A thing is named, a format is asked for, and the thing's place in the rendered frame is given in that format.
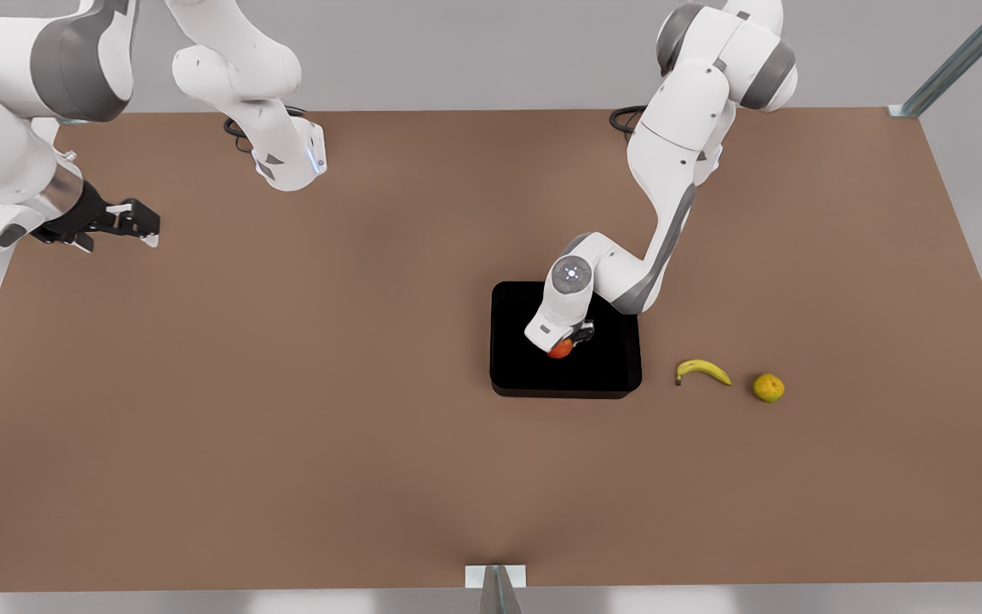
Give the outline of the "black rectangular tray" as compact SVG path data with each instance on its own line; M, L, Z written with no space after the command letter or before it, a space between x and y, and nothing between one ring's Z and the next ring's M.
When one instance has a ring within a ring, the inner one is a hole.
M500 282L491 297L490 376L504 397L623 399L642 384L638 318L593 297L595 337L554 359L523 334L542 297L540 282Z

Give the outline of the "yellow banana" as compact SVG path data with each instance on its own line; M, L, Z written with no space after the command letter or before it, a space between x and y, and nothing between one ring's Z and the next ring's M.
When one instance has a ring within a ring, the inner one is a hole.
M726 385L726 387L732 386L729 374L720 366L707 361L707 359L685 359L685 361L680 362L677 370L675 370L675 385L678 387L682 385L683 378L686 374L692 373L703 373L717 380L720 384Z

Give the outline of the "silver frame post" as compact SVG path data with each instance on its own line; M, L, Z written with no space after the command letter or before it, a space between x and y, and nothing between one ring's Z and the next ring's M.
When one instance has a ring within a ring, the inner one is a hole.
M901 104L888 105L892 118L920 118L982 57L982 23L951 52L942 65Z
M481 590L478 614L523 614L516 588L526 586L525 565L465 567L465 587Z

